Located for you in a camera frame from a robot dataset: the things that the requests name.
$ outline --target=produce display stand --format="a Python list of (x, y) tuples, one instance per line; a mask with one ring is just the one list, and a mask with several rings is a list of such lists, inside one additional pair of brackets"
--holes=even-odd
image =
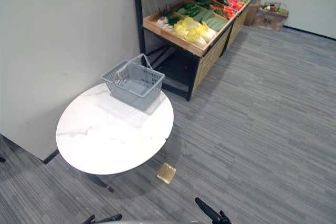
[[(166, 57), (155, 67), (157, 71), (164, 73), (167, 78), (173, 80), (173, 82), (170, 83), (166, 83), (164, 80), (162, 88), (178, 94), (189, 101), (192, 93), (204, 79), (213, 64), (238, 35), (244, 24), (247, 7), (251, 1), (252, 0), (249, 0), (244, 7), (226, 23), (206, 47), (200, 48), (157, 26), (154, 21), (160, 17), (160, 14), (153, 14), (143, 18), (141, 0), (135, 0), (140, 52), (150, 56), (161, 51), (155, 60), (151, 62), (151, 65), (153, 65), (160, 60), (171, 47), (175, 49), (171, 55)], [(144, 29), (155, 34), (166, 42), (166, 45), (146, 53)], [(175, 85), (174, 82), (182, 84), (185, 88)]]

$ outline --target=cardboard box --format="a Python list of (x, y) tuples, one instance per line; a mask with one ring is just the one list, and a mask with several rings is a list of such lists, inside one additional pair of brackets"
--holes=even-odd
[(263, 27), (268, 30), (280, 31), (288, 16), (259, 9), (252, 26)]
[(250, 26), (253, 23), (253, 20), (257, 14), (258, 9), (260, 8), (260, 0), (257, 0), (256, 4), (250, 4), (247, 10), (246, 19), (244, 22), (245, 26)]

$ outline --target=shopping basket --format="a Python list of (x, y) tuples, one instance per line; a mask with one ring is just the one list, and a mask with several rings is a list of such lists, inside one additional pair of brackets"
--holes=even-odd
[[(142, 57), (148, 68), (141, 65)], [(124, 60), (101, 76), (113, 97), (143, 111), (160, 95), (163, 78), (164, 74), (152, 69), (145, 54)]]

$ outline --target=marble table top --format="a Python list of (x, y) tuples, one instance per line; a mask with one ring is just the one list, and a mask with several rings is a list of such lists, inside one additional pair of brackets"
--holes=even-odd
[(154, 112), (140, 111), (110, 95), (105, 83), (75, 98), (64, 110), (56, 130), (62, 157), (73, 167), (106, 175), (135, 168), (164, 145), (174, 112), (161, 91)]

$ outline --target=black metal shelf frame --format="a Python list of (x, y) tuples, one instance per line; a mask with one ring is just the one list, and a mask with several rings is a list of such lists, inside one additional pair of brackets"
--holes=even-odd
[[(137, 14), (137, 21), (136, 21), (136, 23), (137, 23), (137, 27), (138, 27), (138, 37), (139, 37), (140, 53), (146, 54), (144, 27), (142, 25), (142, 22), (143, 22), (142, 2), (141, 2), (141, 0), (134, 0), (134, 1), (135, 1), (135, 11), (136, 11), (136, 14)], [(231, 30), (232, 30), (233, 24), (234, 24), (234, 20), (232, 20), (231, 25), (227, 28), (227, 29), (230, 29), (229, 36), (230, 36)], [(163, 83), (162, 84), (162, 88), (163, 89), (166, 89), (166, 90), (171, 91), (171, 92), (173, 92), (173, 93), (175, 93), (177, 95), (180, 95), (180, 96), (184, 97), (187, 101), (189, 101), (190, 98), (191, 98), (192, 92), (193, 92), (193, 87), (194, 87), (194, 82), (195, 82), (195, 78), (196, 78), (196, 73), (197, 73), (197, 68), (198, 68), (198, 63), (199, 63), (200, 57), (197, 56), (197, 55), (194, 55), (193, 53), (191, 53), (191, 52), (189, 52), (187, 50), (185, 50), (184, 48), (179, 47), (175, 43), (172, 43), (171, 41), (169, 41), (167, 39), (164, 39), (163, 37), (161, 37), (161, 36), (159, 36), (157, 34), (155, 34), (155, 35), (157, 37), (159, 37), (161, 40), (164, 40), (167, 43), (167, 45), (164, 45), (164, 46), (161, 46), (161, 47), (159, 47), (157, 49), (154, 49), (153, 51), (151, 51), (151, 52), (149, 52), (147, 54), (149, 56), (149, 55), (151, 55), (151, 54), (153, 54), (155, 52), (158, 52), (158, 51), (162, 50), (162, 52), (159, 54), (159, 56), (157, 56), (157, 58), (152, 62), (152, 64), (154, 64), (156, 61), (158, 61), (159, 58), (161, 56), (163, 56), (164, 53), (166, 53), (166, 51), (170, 47), (174, 47), (176, 50), (180, 50), (183, 53), (184, 57), (186, 57), (189, 60), (190, 65), (188, 66), (188, 68), (189, 68), (188, 72), (190, 74), (190, 78), (188, 78), (188, 80), (187, 80), (187, 82), (188, 82), (188, 85), (187, 85), (188, 86), (188, 91), (180, 90), (180, 89), (178, 89), (176, 87), (173, 87), (173, 86), (171, 86), (171, 85), (169, 85), (167, 83)], [(221, 35), (217, 36), (217, 39), (208, 47), (208, 50), (210, 50), (212, 48), (212, 46), (216, 44), (217, 40), (220, 37), (221, 37)], [(228, 39), (226, 41), (224, 50), (227, 47)]]

